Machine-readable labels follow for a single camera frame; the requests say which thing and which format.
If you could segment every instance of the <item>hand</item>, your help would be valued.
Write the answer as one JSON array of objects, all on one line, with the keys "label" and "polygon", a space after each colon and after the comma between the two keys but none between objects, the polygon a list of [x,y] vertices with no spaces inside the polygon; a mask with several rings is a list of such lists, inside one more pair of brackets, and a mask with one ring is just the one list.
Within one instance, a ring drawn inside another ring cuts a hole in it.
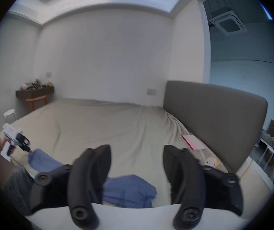
[{"label": "hand", "polygon": [[5,138],[3,140],[2,139],[0,140],[0,151],[2,151],[6,141],[8,141],[10,143],[10,139],[7,136],[5,136]]}]

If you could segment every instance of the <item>bed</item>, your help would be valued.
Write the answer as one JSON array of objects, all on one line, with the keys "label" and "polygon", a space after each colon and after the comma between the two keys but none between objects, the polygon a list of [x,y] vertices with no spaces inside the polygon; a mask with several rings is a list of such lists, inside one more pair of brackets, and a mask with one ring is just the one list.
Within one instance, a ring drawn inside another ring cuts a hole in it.
[{"label": "bed", "polygon": [[[63,164],[72,164],[87,148],[110,144],[109,177],[135,174],[155,186],[153,207],[170,204],[170,184],[162,153],[164,145],[190,147],[182,135],[194,134],[206,146],[190,151],[202,164],[216,158],[217,168],[236,172],[256,143],[265,119],[264,98],[221,86],[168,81],[164,108],[82,99],[62,99],[13,123],[37,148]],[[15,165],[28,153],[16,149]]]}]

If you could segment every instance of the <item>beige bed sheet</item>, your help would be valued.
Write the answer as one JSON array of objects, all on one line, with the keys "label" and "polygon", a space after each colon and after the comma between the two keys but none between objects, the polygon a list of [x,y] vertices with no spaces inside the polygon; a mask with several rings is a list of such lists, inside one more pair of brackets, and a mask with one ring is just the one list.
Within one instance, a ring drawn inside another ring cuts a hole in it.
[{"label": "beige bed sheet", "polygon": [[[189,134],[187,129],[160,107],[62,99],[12,126],[23,131],[32,151],[39,148],[63,164],[72,164],[87,148],[110,144],[112,164],[108,176],[135,174],[155,186],[153,207],[170,204],[170,184],[162,162],[164,145],[188,148],[203,164],[208,157],[217,158],[209,148],[192,151],[181,137]],[[36,175],[27,158],[28,153],[20,148],[12,155],[15,165]],[[218,169],[227,172],[222,163]]]}]

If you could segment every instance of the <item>white wall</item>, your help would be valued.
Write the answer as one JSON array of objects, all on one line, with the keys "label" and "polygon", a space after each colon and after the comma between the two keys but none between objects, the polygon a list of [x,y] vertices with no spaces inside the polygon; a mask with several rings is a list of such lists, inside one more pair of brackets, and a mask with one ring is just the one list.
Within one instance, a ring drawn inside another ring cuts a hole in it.
[{"label": "white wall", "polygon": [[247,33],[232,36],[211,30],[210,83],[264,97],[268,111],[263,128],[267,130],[274,120],[274,22],[245,26]]},{"label": "white wall", "polygon": [[174,18],[169,80],[208,82],[210,42],[204,20],[207,21],[203,3],[197,0]]},{"label": "white wall", "polygon": [[[162,106],[172,26],[169,18],[137,10],[70,14],[43,27],[34,77],[50,80],[58,98]],[[147,88],[157,95],[147,95]]]},{"label": "white wall", "polygon": [[10,16],[0,23],[0,131],[5,111],[15,109],[17,119],[30,111],[29,105],[16,98],[15,91],[24,82],[34,80],[32,67],[39,30],[29,21]]}]

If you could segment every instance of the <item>blue cloth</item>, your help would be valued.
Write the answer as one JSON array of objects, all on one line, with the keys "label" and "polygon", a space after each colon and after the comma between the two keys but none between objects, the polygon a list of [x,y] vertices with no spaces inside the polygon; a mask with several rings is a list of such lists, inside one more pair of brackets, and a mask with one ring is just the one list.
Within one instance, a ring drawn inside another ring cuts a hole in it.
[{"label": "blue cloth", "polygon": [[127,208],[151,208],[157,194],[154,186],[134,174],[107,178],[103,188],[104,202]]},{"label": "blue cloth", "polygon": [[[63,166],[40,149],[29,153],[28,163],[38,172],[50,172]],[[154,186],[134,174],[107,178],[103,189],[104,202],[127,208],[151,208],[151,201],[157,194]]]},{"label": "blue cloth", "polygon": [[44,151],[36,149],[28,155],[28,164],[38,172],[50,172],[63,164],[47,155]]}]

